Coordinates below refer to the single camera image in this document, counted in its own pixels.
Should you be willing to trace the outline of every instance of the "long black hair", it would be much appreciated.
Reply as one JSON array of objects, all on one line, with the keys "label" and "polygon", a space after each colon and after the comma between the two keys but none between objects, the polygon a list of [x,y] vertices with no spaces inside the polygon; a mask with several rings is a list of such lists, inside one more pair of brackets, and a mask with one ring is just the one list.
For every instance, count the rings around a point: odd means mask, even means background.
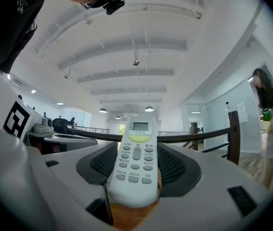
[{"label": "long black hair", "polygon": [[256,68],[253,72],[253,76],[259,76],[261,85],[263,88],[256,87],[258,98],[260,100],[261,109],[271,109],[273,108],[273,87],[271,80],[265,71],[260,68]]}]

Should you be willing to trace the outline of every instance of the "white remote control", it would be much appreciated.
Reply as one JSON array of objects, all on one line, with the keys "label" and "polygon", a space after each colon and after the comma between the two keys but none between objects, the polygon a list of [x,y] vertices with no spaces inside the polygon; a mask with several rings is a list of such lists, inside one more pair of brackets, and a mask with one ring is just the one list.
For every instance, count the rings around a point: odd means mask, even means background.
[{"label": "white remote control", "polygon": [[122,205],[140,208],[156,200],[155,122],[152,116],[132,116],[127,123],[108,190]]}]

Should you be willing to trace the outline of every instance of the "remote control screen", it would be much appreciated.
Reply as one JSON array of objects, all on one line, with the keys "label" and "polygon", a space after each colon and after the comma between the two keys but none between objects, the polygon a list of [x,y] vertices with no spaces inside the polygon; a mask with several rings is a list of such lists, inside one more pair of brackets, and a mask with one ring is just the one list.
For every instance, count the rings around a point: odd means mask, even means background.
[{"label": "remote control screen", "polygon": [[148,131],[148,123],[146,123],[146,122],[134,122],[132,130]]}]

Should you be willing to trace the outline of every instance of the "black t-shirt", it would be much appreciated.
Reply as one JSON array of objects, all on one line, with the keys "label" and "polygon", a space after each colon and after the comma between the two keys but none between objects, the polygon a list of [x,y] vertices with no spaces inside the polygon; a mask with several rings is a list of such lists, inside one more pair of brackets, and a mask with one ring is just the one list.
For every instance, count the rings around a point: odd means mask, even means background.
[{"label": "black t-shirt", "polygon": [[33,35],[30,30],[44,0],[0,0],[0,70],[9,73],[19,52]]}]

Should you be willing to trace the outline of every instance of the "gray button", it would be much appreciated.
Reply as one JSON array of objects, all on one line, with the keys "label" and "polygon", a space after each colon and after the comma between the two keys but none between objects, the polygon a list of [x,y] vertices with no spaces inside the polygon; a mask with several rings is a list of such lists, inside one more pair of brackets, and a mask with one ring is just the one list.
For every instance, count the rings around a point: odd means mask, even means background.
[{"label": "gray button", "polygon": [[132,165],[131,165],[131,168],[133,168],[133,169],[139,169],[139,168],[140,168],[140,166],[139,166],[139,165],[137,165],[137,164],[132,164]]},{"label": "gray button", "polygon": [[146,161],[152,161],[152,157],[150,157],[150,156],[146,156],[145,158],[144,158]]},{"label": "gray button", "polygon": [[116,175],[118,180],[124,180],[126,177],[124,175]]},{"label": "gray button", "polygon": [[146,166],[144,166],[144,170],[152,170],[152,167],[151,166],[149,166],[149,165],[146,165]]},{"label": "gray button", "polygon": [[120,163],[119,166],[120,166],[120,167],[126,167],[127,164],[126,164],[126,163]]},{"label": "gray button", "polygon": [[135,183],[138,183],[138,178],[137,178],[137,177],[132,177],[132,176],[129,176],[129,182],[135,182]]},{"label": "gray button", "polygon": [[139,160],[141,158],[141,148],[140,147],[135,147],[133,151],[133,159],[134,160]]},{"label": "gray button", "polygon": [[152,179],[149,179],[149,178],[142,179],[142,183],[144,183],[144,184],[150,184],[151,182],[152,182]]},{"label": "gray button", "polygon": [[148,148],[146,148],[146,149],[145,149],[145,151],[146,151],[146,152],[152,152],[152,151],[153,151],[153,149],[152,149],[152,148],[150,148],[150,147],[148,147]]}]

